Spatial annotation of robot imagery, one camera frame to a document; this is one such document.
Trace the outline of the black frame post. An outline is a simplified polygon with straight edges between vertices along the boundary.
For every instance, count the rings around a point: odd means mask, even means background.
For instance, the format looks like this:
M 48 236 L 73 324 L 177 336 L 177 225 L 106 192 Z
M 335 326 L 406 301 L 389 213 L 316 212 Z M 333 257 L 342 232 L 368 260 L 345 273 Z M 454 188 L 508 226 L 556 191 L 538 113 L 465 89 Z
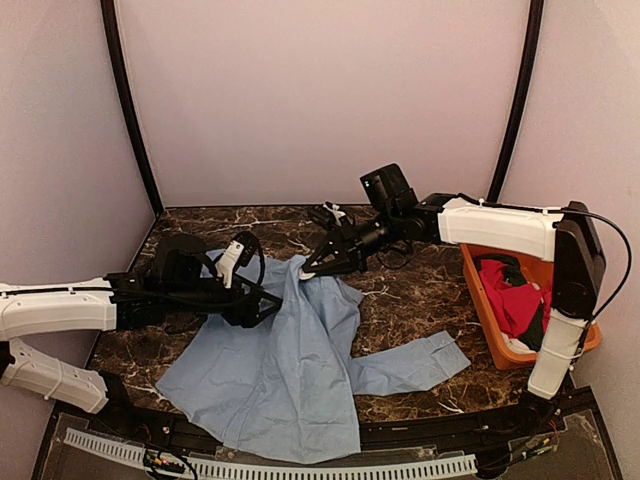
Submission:
M 130 145 L 153 214 L 155 217 L 159 217 L 164 211 L 164 205 L 152 172 L 129 84 L 116 13 L 116 2 L 101 0 L 100 8 L 111 70 Z
M 529 2 L 526 31 L 513 99 L 501 148 L 486 197 L 489 202 L 497 202 L 500 199 L 513 158 L 533 77 L 544 15 L 544 5 L 544 0 L 531 0 Z

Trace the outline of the round iridescent brooch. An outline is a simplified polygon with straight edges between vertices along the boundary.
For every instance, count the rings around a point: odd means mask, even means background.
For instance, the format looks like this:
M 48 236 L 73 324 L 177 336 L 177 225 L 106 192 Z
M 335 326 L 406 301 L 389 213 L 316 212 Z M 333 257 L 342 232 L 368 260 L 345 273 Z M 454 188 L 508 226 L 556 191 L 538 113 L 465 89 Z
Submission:
M 303 268 L 301 268 L 299 270 L 299 279 L 301 281 L 307 281 L 307 280 L 311 280 L 312 278 L 315 277 L 315 273 L 314 272 L 307 272 L 306 270 L 304 270 Z

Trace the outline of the light blue shirt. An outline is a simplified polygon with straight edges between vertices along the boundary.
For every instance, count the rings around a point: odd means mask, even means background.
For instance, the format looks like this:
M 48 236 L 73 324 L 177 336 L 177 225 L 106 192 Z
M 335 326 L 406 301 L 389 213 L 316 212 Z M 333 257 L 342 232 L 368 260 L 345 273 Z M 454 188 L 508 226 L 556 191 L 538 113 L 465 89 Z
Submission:
M 156 388 L 188 418 L 215 432 L 222 417 L 286 411 L 319 424 L 358 395 L 427 391 L 470 364 L 447 332 L 353 357 L 362 294 L 334 277 L 301 281 L 303 257 L 266 260 L 265 290 L 279 311 L 254 328 L 210 316 Z

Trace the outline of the orange plastic basin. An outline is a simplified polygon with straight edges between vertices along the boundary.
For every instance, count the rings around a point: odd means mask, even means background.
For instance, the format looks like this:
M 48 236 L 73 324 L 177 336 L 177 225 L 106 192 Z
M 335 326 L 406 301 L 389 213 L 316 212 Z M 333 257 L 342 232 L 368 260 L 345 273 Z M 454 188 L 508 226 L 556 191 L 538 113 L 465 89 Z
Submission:
M 475 261 L 484 255 L 508 255 L 519 260 L 523 276 L 540 287 L 554 286 L 559 279 L 556 264 L 543 261 L 523 253 L 500 250 L 479 245 L 461 244 L 464 259 L 463 273 L 473 300 L 493 362 L 498 370 L 514 370 L 533 367 L 537 353 L 517 354 L 505 343 L 493 309 L 475 266 Z

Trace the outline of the white garment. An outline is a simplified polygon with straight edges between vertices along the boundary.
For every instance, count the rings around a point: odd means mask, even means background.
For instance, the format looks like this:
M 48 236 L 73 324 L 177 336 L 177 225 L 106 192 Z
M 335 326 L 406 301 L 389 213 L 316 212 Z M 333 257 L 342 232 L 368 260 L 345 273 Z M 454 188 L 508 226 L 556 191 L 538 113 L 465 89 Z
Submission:
M 537 354 L 536 351 L 531 350 L 525 343 L 521 342 L 519 339 L 509 337 L 505 333 L 501 333 L 501 336 L 502 336 L 503 343 L 505 344 L 506 348 L 513 355 L 525 356 L 525 355 L 536 355 Z

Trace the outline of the left black frame post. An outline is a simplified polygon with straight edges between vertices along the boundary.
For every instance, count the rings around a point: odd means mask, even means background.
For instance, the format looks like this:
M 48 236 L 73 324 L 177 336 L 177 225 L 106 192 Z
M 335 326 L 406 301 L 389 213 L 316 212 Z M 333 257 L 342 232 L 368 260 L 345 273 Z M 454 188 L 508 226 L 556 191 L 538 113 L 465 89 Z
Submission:
M 111 70 L 130 145 L 153 214 L 155 217 L 159 217 L 164 211 L 164 205 L 152 172 L 129 84 L 116 13 L 116 2 L 101 0 L 100 8 Z

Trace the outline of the right black frame post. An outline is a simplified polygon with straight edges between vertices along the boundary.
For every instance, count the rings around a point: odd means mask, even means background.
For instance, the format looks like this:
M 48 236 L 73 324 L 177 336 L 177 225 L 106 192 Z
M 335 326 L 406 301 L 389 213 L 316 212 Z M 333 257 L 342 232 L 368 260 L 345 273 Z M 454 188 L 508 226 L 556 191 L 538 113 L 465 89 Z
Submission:
M 526 31 L 513 99 L 501 148 L 486 197 L 489 202 L 497 202 L 500 199 L 513 158 L 533 77 L 544 15 L 544 5 L 544 0 L 531 0 L 529 2 Z

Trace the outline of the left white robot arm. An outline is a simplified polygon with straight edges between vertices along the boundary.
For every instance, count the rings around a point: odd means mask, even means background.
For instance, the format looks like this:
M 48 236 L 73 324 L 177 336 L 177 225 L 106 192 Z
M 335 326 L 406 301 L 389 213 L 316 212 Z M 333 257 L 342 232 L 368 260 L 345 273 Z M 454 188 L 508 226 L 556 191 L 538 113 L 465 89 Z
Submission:
M 141 274 L 112 273 L 84 282 L 1 287 L 1 382 L 44 399 L 101 410 L 120 436 L 141 427 L 120 379 L 74 367 L 35 350 L 24 337 L 76 330 L 135 330 L 175 313 L 219 314 L 232 326 L 253 328 L 275 314 L 281 298 L 264 290 L 266 259 L 259 239 L 237 234 L 216 257 L 200 238 L 162 240 Z

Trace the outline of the black front rail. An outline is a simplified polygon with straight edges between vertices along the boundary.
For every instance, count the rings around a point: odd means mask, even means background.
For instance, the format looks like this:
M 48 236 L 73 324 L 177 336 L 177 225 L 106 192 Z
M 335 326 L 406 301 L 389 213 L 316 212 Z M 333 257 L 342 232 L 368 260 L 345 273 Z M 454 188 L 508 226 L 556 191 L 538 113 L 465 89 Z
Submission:
M 226 447 L 270 460 L 317 464 L 374 449 L 434 445 L 444 452 L 460 449 L 502 464 L 510 441 L 524 442 L 565 427 L 569 414 L 594 404 L 591 389 L 585 387 L 564 389 L 550 400 L 525 392 L 509 406 L 381 423 L 360 422 L 352 402 L 342 403 L 317 425 L 286 411 L 254 415 L 241 409 L 223 415 L 221 432 L 203 420 L 137 407 L 127 398 L 108 402 L 97 414 L 73 407 L 64 411 L 93 431 L 182 453 Z

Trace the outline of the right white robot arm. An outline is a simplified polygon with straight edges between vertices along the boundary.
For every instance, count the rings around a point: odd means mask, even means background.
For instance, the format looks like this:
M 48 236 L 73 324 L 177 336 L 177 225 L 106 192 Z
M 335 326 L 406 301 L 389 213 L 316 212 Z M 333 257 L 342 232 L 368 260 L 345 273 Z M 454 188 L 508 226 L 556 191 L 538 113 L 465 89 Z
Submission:
M 606 307 L 599 216 L 580 202 L 536 208 L 462 193 L 419 199 L 396 164 L 364 175 L 361 184 L 374 218 L 357 223 L 330 202 L 312 208 L 325 236 L 301 278 L 362 272 L 370 257 L 410 257 L 417 243 L 459 246 L 468 253 L 468 286 L 491 348 L 532 356 L 532 395 L 511 410 L 510 424 L 534 432 L 549 416 L 545 399 L 558 393 Z

